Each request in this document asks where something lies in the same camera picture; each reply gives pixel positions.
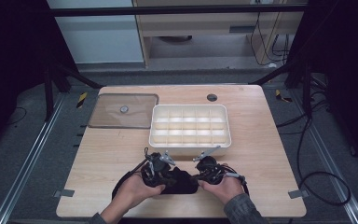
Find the plastic lid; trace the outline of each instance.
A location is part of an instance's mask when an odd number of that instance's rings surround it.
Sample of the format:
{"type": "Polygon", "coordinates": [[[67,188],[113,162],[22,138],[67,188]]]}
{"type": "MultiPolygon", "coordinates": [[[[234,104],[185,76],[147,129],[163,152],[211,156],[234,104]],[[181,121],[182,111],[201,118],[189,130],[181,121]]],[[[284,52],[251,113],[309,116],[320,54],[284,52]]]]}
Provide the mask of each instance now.
{"type": "Polygon", "coordinates": [[[149,129],[153,107],[157,104],[156,94],[101,94],[89,120],[89,127],[149,129]]]}

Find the gray sleeve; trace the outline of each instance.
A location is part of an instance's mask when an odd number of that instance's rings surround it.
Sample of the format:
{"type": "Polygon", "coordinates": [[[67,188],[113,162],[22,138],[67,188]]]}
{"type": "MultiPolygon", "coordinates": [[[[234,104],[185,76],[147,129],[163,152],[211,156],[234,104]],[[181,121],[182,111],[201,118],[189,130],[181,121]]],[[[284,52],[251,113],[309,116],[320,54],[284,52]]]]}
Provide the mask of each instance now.
{"type": "Polygon", "coordinates": [[[231,224],[267,223],[267,221],[261,217],[260,213],[257,211],[255,205],[246,193],[232,198],[228,203],[226,203],[224,211],[231,224]]]}
{"type": "Polygon", "coordinates": [[[96,213],[90,220],[89,224],[106,224],[100,214],[96,213]]]}

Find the hand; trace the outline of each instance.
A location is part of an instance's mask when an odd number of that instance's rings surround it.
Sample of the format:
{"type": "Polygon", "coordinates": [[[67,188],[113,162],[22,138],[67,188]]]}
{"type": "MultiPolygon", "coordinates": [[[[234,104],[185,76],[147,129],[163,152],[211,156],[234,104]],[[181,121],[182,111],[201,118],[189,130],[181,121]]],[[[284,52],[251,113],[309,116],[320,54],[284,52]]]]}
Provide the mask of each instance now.
{"type": "Polygon", "coordinates": [[[116,197],[101,212],[101,217],[106,223],[118,223],[130,209],[146,198],[159,195],[164,189],[165,185],[148,187],[140,174],[136,173],[123,182],[116,197]]]}
{"type": "Polygon", "coordinates": [[[211,192],[223,204],[228,203],[235,196],[244,193],[240,180],[226,175],[223,176],[222,182],[218,185],[211,185],[203,180],[199,180],[199,185],[206,191],[211,192]]]}

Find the black metal frame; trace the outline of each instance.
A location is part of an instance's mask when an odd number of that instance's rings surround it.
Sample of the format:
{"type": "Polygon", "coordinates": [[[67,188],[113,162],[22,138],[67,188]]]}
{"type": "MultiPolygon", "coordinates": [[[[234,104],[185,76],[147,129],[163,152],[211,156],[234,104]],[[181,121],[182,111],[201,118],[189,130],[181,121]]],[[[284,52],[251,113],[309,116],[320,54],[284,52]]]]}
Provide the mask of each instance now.
{"type": "Polygon", "coordinates": [[[59,8],[51,10],[29,10],[39,15],[53,17],[84,16],[123,16],[156,14],[194,14],[194,13],[239,13],[239,12],[295,12],[311,9],[308,4],[268,4],[268,5],[212,5],[212,6],[169,6],[169,7],[95,7],[59,8]]]}

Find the wooden table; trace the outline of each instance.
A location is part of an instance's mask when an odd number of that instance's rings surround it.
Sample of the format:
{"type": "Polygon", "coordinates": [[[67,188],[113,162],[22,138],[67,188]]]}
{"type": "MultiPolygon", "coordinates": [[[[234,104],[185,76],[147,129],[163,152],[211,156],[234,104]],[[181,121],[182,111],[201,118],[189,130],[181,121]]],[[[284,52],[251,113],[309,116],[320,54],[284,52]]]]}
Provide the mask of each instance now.
{"type": "MultiPolygon", "coordinates": [[[[119,86],[102,93],[155,93],[160,105],[219,104],[227,108],[232,144],[217,158],[246,176],[251,199],[263,217],[303,217],[302,198],[291,199],[297,185],[261,87],[252,85],[119,86]],[[209,102],[206,96],[217,95],[209,102]]],[[[118,180],[144,156],[148,129],[87,128],[61,197],[60,217],[91,217],[109,204],[118,180]]],[[[181,170],[198,173],[193,161],[176,160],[181,170]]],[[[159,195],[130,210],[125,217],[225,217],[223,205],[199,189],[189,195],[159,195]]]]}

